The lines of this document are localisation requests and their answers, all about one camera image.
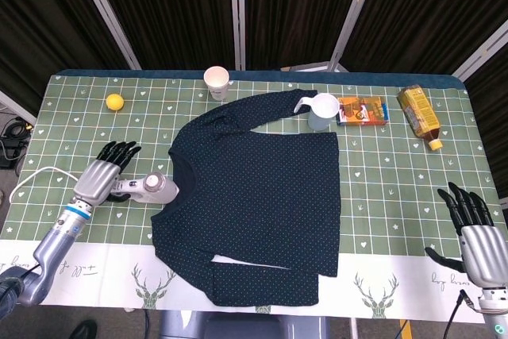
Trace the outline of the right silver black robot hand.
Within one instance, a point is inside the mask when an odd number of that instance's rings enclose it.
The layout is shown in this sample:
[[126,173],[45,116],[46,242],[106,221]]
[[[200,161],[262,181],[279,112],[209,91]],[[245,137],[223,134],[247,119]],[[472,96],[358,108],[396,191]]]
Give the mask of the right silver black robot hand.
[[455,183],[448,191],[437,193],[448,207],[460,244],[460,260],[444,257],[426,247],[425,253],[435,263],[464,273],[477,287],[497,289],[507,286],[507,243],[494,224],[485,201]]

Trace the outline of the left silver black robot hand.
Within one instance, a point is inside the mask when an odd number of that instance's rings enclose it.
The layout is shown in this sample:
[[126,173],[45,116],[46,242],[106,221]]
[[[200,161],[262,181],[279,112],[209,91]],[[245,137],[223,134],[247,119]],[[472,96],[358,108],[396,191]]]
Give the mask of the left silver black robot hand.
[[122,191],[114,195],[112,190],[118,176],[140,150],[136,141],[106,144],[79,177],[73,189],[74,198],[91,206],[127,201],[131,194]]

